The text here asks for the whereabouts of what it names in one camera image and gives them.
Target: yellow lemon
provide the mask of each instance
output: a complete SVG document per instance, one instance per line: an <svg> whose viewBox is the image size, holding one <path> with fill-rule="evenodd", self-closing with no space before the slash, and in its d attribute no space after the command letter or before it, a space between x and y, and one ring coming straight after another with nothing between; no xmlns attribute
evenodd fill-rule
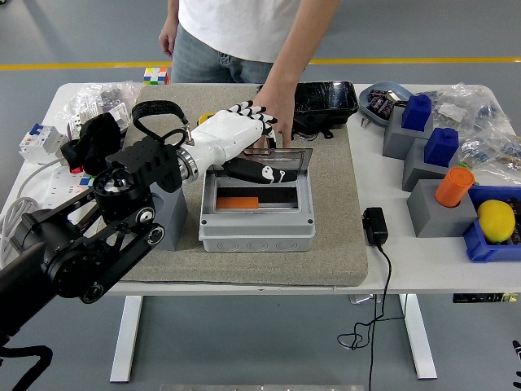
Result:
<svg viewBox="0 0 521 391"><path fill-rule="evenodd" d="M483 235L489 242L504 242L514 232L514 211L506 202L498 200L483 202L478 207L478 220Z"/></svg>

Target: rubik's cube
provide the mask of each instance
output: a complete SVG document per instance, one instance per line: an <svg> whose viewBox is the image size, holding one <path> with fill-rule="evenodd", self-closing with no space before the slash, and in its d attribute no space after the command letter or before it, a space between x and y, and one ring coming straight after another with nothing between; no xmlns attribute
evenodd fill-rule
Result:
<svg viewBox="0 0 521 391"><path fill-rule="evenodd" d="M145 68L143 84L170 84L169 71L167 68Z"/></svg>

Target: yellow floor line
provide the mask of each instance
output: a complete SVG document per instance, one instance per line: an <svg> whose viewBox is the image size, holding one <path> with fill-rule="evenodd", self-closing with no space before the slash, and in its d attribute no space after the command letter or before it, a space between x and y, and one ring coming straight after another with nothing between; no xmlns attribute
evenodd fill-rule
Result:
<svg viewBox="0 0 521 391"><path fill-rule="evenodd" d="M521 57L412 57L379 59L312 59L313 65L521 63Z"/></svg>
<svg viewBox="0 0 521 391"><path fill-rule="evenodd" d="M365 58L365 59L312 59L312 65L345 64L478 64L478 63L521 63L520 57L411 57L411 58ZM65 63L65 64L0 64L0 71L39 71L58 69L92 68L146 68L169 67L170 61L129 61L106 63Z"/></svg>

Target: person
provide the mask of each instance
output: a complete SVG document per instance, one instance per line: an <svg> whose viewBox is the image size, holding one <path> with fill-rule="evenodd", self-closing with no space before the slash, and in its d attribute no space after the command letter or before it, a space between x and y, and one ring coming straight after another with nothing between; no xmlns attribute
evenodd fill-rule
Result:
<svg viewBox="0 0 521 391"><path fill-rule="evenodd" d="M291 147L295 90L339 0L168 0L159 40L172 82L264 84L253 103ZM262 147L264 140L254 147Z"/></svg>

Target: black power adapter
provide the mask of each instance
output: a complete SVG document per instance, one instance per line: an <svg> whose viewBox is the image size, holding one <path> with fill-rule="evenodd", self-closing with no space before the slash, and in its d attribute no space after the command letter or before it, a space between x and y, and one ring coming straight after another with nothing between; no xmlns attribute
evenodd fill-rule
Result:
<svg viewBox="0 0 521 391"><path fill-rule="evenodd" d="M388 232L382 208L367 208L361 221L371 246L381 246L386 242Z"/></svg>

